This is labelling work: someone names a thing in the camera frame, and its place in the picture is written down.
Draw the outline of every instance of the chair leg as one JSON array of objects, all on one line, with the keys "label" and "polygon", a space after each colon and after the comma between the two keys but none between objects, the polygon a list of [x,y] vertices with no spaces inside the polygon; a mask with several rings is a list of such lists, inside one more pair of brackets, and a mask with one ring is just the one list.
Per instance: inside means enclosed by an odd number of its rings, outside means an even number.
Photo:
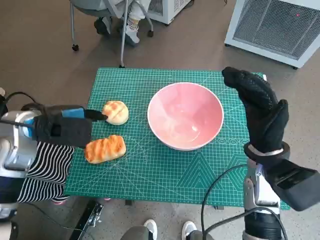
[{"label": "chair leg", "polygon": [[70,2],[70,22],[71,22],[71,36],[72,36],[72,49],[74,51],[79,50],[78,44],[75,39],[75,16],[74,16],[74,5]]},{"label": "chair leg", "polygon": [[128,20],[128,8],[129,8],[129,0],[125,0],[125,6],[124,6],[124,22],[123,22],[123,28],[122,28],[122,42],[121,42],[121,65],[120,68],[125,67],[124,63],[124,54],[125,54],[125,40],[126,40],[126,26],[127,26],[127,20]]},{"label": "chair leg", "polygon": [[148,22],[149,22],[150,31],[149,31],[149,33],[148,33],[148,36],[149,36],[149,37],[153,37],[154,25],[152,24],[152,21],[151,21],[151,19],[150,19],[150,17],[149,17],[149,14],[147,13],[145,7],[140,3],[140,1],[134,0],[134,2],[136,2],[136,3],[139,5],[139,7],[141,8],[143,14],[145,15],[145,18],[146,18],[146,19],[148,20]]}]

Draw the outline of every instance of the white sneaker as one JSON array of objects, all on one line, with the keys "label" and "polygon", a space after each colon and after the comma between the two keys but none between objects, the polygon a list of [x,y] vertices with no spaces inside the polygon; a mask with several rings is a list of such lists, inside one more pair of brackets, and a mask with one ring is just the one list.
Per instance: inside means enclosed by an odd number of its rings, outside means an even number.
[{"label": "white sneaker", "polygon": [[2,87],[0,87],[0,95],[2,97],[4,97],[6,95],[6,91]]},{"label": "white sneaker", "polygon": [[139,27],[137,24],[127,23],[127,25],[125,26],[125,41],[132,47],[137,46],[140,42],[140,39],[137,35],[138,30]]},{"label": "white sneaker", "polygon": [[157,240],[158,228],[156,222],[152,219],[149,219],[143,224],[143,226],[145,226],[153,234],[153,240]]},{"label": "white sneaker", "polygon": [[186,237],[195,230],[197,230],[196,225],[192,221],[187,221],[182,227],[182,240],[186,240]]}]

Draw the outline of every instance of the chair wheel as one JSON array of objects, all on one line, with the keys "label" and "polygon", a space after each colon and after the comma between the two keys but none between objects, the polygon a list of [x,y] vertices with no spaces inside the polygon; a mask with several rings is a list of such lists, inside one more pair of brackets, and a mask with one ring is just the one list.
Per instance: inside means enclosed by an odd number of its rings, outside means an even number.
[{"label": "chair wheel", "polygon": [[73,45],[72,45],[72,50],[75,51],[75,52],[79,51],[79,46],[78,46],[78,44],[73,44]]},{"label": "chair wheel", "polygon": [[154,36],[154,31],[149,30],[148,31],[148,37],[152,38]]}]

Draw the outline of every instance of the black and white striped fabric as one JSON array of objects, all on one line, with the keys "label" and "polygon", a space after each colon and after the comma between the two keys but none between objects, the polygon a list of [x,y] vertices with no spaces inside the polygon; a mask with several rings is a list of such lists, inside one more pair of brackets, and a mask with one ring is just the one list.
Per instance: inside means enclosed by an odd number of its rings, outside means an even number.
[{"label": "black and white striped fabric", "polygon": [[36,158],[23,182],[18,202],[67,199],[64,186],[74,151],[71,146],[38,142]]}]

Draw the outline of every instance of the sneaker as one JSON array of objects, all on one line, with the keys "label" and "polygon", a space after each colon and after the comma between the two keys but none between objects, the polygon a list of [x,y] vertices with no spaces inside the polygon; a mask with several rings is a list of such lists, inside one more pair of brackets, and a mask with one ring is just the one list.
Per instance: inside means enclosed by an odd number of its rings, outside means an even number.
[{"label": "sneaker", "polygon": [[143,226],[145,226],[153,234],[153,240],[157,240],[158,228],[156,222],[152,219],[149,219],[143,224]]},{"label": "sneaker", "polygon": [[192,221],[187,221],[182,227],[182,240],[186,240],[190,233],[197,230],[196,225]]},{"label": "sneaker", "polygon": [[96,33],[109,37],[111,34],[111,21],[111,17],[109,19],[107,17],[98,17],[94,22]]},{"label": "sneaker", "polygon": [[132,47],[136,47],[140,42],[140,39],[138,38],[138,30],[138,25],[134,23],[128,23],[125,26],[125,41]]},{"label": "sneaker", "polygon": [[6,91],[2,87],[0,87],[0,95],[2,97],[4,97],[6,95]]}]

